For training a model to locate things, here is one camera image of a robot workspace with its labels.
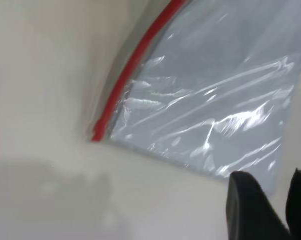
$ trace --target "white table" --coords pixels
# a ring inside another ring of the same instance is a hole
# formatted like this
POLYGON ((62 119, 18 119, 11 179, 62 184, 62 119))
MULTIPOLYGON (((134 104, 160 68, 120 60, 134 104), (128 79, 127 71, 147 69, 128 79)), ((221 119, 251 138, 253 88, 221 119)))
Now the white table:
MULTIPOLYGON (((0 240, 227 239, 227 185, 79 136, 143 0, 0 0, 0 240)), ((271 199, 301 168, 301 84, 271 199)))

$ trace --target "gray surface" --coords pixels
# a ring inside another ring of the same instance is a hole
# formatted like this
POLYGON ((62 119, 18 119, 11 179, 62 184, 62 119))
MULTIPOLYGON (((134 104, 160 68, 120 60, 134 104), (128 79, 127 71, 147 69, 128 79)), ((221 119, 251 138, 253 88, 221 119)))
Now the gray surface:
POLYGON ((301 73, 301 0, 198 0, 170 25, 110 139, 272 192, 301 73))

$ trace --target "clear plastic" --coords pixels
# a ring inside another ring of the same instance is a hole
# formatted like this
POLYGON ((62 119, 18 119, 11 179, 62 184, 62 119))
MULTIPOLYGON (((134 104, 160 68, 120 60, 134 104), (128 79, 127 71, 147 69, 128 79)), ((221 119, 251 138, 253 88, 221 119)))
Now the clear plastic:
POLYGON ((127 83, 109 140, 272 192, 300 74, 301 0, 193 0, 127 83))

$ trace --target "red zipper seal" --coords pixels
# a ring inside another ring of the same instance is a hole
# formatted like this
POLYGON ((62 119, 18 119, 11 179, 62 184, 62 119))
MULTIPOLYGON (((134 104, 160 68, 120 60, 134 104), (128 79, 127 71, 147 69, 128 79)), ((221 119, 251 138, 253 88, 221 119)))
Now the red zipper seal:
POLYGON ((100 119, 97 121, 93 131, 93 142, 100 142, 106 132, 108 123, 115 110, 117 101, 121 96, 125 84, 141 62, 144 54, 151 45, 154 37, 162 30, 162 28, 171 20, 172 17, 182 8, 188 0, 171 0, 166 8, 161 12, 153 24, 149 27, 143 38, 140 40, 135 51, 129 58, 125 68, 121 72, 102 112, 100 119))

